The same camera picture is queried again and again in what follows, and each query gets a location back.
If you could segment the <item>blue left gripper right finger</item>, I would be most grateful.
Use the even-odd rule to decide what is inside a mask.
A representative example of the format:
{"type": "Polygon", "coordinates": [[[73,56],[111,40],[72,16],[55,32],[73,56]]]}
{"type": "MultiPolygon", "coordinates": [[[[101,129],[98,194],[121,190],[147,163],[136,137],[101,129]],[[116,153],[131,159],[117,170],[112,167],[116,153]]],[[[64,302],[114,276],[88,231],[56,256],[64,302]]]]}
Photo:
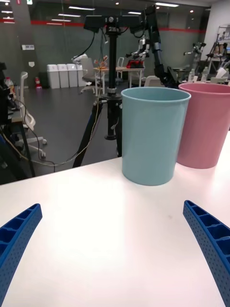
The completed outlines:
{"type": "Polygon", "coordinates": [[[184,202],[189,224],[225,306],[230,306],[230,228],[195,203],[184,202]]]}

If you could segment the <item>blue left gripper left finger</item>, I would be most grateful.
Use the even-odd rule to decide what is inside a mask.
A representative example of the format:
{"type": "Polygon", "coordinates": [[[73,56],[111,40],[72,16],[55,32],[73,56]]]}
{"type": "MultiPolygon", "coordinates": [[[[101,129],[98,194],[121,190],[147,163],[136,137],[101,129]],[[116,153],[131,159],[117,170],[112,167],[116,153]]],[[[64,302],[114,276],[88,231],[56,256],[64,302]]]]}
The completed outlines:
{"type": "Polygon", "coordinates": [[[34,204],[0,228],[0,301],[3,301],[27,244],[42,219],[34,204]]]}

